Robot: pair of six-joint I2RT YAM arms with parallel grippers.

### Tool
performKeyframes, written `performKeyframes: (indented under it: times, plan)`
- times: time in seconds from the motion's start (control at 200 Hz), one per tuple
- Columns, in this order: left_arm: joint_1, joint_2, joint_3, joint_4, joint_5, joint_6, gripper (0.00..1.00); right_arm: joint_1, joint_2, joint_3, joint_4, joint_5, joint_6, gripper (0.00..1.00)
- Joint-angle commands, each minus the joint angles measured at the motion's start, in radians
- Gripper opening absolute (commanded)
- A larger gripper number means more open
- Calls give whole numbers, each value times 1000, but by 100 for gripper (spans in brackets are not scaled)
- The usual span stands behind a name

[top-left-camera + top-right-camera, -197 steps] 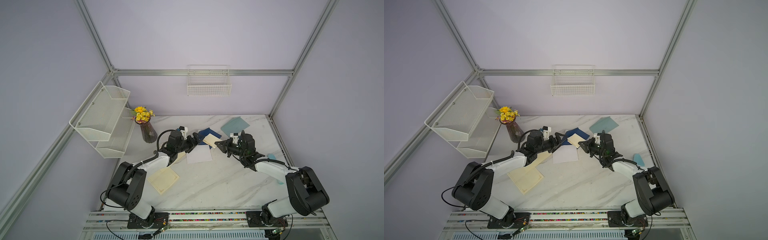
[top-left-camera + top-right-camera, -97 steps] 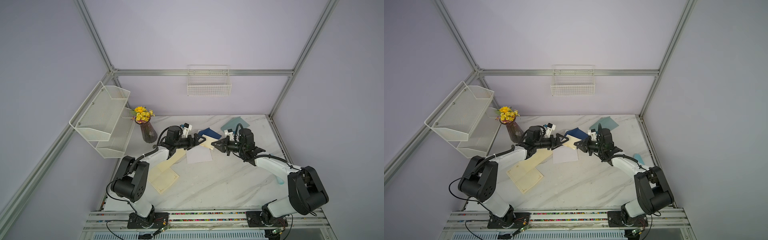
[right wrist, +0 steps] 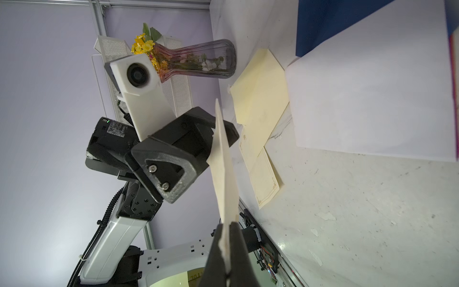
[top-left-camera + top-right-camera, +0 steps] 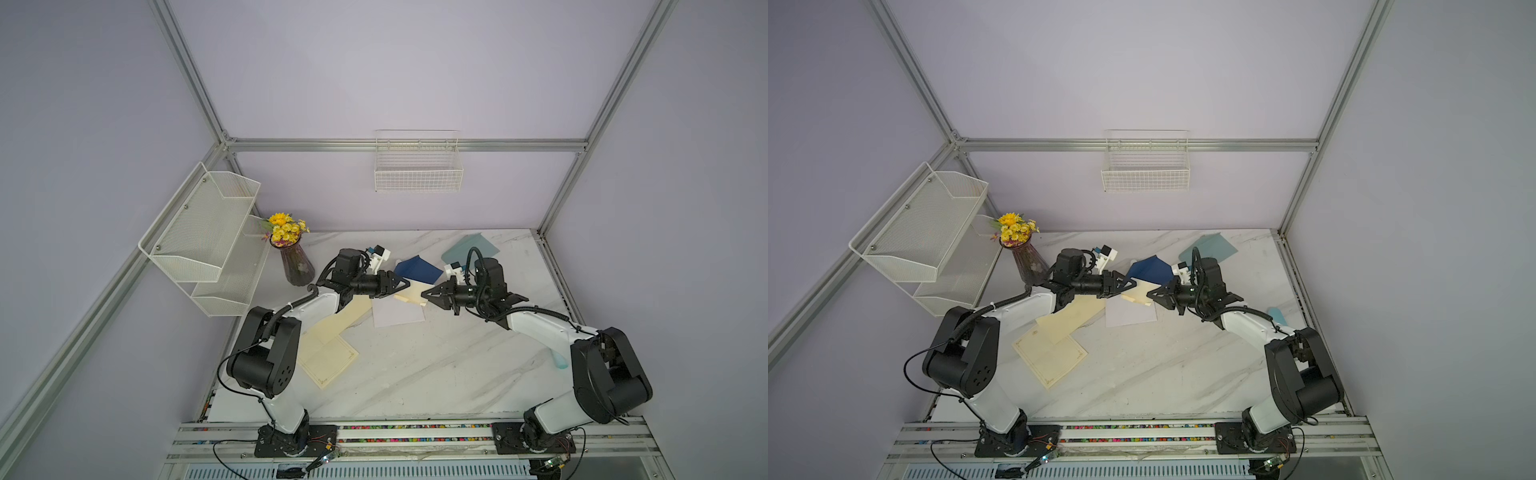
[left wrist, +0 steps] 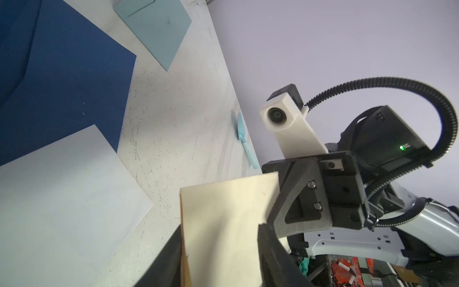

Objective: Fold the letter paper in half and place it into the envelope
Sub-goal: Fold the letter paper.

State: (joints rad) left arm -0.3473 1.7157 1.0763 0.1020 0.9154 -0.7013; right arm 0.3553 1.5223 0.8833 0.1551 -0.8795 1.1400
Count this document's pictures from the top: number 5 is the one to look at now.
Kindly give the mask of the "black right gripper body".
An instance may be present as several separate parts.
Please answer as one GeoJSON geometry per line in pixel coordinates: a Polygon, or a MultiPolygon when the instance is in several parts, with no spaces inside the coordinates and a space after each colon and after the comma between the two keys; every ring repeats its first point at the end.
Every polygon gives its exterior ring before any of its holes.
{"type": "Polygon", "coordinates": [[[317,158],[332,216],[332,227],[360,230],[367,226],[370,207],[361,177],[358,157],[349,150],[334,153],[271,161],[262,166],[264,173],[275,172],[273,164],[317,158]]]}

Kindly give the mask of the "dark blue envelope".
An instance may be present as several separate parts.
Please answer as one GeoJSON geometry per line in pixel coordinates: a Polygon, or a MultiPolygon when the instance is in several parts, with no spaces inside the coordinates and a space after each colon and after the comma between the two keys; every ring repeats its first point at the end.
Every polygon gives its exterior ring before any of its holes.
{"type": "Polygon", "coordinates": [[[135,61],[64,1],[2,1],[1,163],[92,125],[117,149],[135,61]]]}

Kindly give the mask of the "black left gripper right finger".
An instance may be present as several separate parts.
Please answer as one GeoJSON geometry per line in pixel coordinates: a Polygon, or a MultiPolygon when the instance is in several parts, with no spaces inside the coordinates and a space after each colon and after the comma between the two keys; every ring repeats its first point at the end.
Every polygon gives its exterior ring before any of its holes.
{"type": "Polygon", "coordinates": [[[268,224],[258,226],[258,253],[263,287],[311,287],[268,224]]]}

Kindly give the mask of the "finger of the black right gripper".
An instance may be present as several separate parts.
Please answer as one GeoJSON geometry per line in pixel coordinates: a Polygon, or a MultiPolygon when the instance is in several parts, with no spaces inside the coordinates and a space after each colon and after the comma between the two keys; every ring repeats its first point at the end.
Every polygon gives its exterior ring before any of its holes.
{"type": "Polygon", "coordinates": [[[278,238],[326,230],[332,216],[317,158],[273,164],[280,180],[280,194],[267,223],[278,238]]]}

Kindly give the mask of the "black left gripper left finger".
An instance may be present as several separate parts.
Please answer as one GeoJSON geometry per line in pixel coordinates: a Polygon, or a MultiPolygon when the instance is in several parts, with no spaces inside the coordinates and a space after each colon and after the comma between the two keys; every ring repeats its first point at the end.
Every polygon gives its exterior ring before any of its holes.
{"type": "Polygon", "coordinates": [[[182,230],[179,225],[135,287],[180,287],[181,258],[182,230]]]}

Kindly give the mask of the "peach lined letter paper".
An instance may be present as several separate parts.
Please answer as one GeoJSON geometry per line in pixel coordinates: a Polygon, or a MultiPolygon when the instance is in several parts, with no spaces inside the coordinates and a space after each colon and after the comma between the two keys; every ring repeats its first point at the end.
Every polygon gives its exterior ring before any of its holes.
{"type": "Polygon", "coordinates": [[[276,172],[180,189],[182,285],[262,286],[258,226],[279,193],[276,172]]]}

